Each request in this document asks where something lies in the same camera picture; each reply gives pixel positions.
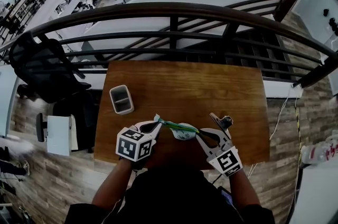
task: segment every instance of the black shirt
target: black shirt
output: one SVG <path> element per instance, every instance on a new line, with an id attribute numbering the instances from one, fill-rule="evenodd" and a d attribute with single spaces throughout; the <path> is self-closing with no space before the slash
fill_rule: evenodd
<path id="1" fill-rule="evenodd" d="M 118 213 L 91 204 L 75 204 L 65 224 L 208 221 L 208 223 L 274 224 L 270 210 L 250 205 L 241 212 L 228 205 L 220 191 L 203 173 L 190 169 L 153 169 L 140 174 L 127 190 L 126 203 Z"/>

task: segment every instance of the standing person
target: standing person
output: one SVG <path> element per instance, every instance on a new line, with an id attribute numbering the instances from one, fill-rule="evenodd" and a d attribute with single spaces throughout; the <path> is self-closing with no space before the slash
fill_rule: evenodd
<path id="1" fill-rule="evenodd" d="M 14 174 L 14 175 L 28 175 L 28 176 L 31 174 L 30 164 L 28 163 L 27 160 L 25 160 L 23 167 L 21 167 L 20 163 L 19 163 L 19 167 L 17 167 L 9 162 L 0 160 L 0 172 Z"/>

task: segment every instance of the curved handrail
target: curved handrail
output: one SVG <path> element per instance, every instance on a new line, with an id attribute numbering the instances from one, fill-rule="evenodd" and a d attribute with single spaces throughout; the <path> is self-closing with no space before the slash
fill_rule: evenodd
<path id="1" fill-rule="evenodd" d="M 295 40 L 301 44 L 322 52 L 330 58 L 338 59 L 338 55 L 334 51 L 319 41 L 301 33 L 290 26 L 272 21 L 259 15 L 206 4 L 151 2 L 107 6 L 61 17 L 37 26 L 30 31 L 32 32 L 33 36 L 39 36 L 55 30 L 90 22 L 135 17 L 166 16 L 187 18 L 198 17 L 206 20 L 234 22 L 248 27 L 270 30 L 278 35 Z M 0 52 L 10 48 L 16 39 L 17 37 L 11 40 L 8 44 L 0 47 Z"/>

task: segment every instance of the desk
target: desk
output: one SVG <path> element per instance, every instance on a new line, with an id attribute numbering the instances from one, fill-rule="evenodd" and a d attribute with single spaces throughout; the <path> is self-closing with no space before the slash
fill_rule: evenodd
<path id="1" fill-rule="evenodd" d="M 128 87 L 135 110 L 117 115 L 109 90 L 122 84 Z M 153 120 L 155 114 L 175 123 L 218 129 L 210 112 L 219 117 L 230 115 L 234 120 L 229 131 L 243 164 L 269 160 L 267 103 L 260 70 L 208 63 L 113 61 L 101 98 L 94 157 L 117 163 L 118 132 Z M 147 167 L 173 163 L 200 170 L 212 168 L 197 140 L 176 140 L 162 127 Z"/>
<path id="2" fill-rule="evenodd" d="M 18 19 L 21 19 L 21 14 L 19 14 L 18 13 L 18 11 L 20 10 L 20 8 L 22 7 L 22 6 L 24 6 L 24 4 L 27 2 L 28 0 L 21 0 L 16 6 L 15 6 L 15 8 L 13 9 L 13 11 L 11 12 L 11 14 L 10 14 L 10 18 L 13 18 L 14 16 L 15 17 L 17 17 Z M 30 7 L 30 5 L 27 5 L 27 6 L 25 6 L 25 8 L 24 8 L 24 14 L 26 14 L 27 12 L 28 12 L 28 10 L 29 10 L 29 7 Z"/>

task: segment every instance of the black office chair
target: black office chair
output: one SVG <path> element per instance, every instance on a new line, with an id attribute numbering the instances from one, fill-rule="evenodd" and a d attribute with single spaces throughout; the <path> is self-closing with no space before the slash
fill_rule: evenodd
<path id="1" fill-rule="evenodd" d="M 98 105 L 95 105 L 90 84 L 79 82 L 73 72 L 83 74 L 67 59 L 60 43 L 48 39 L 37 44 L 30 32 L 22 34 L 9 53 L 16 75 L 44 101 L 55 103 L 53 115 L 74 115 L 79 149 L 91 148 L 95 142 Z M 43 140 L 42 115 L 37 117 L 37 136 Z"/>

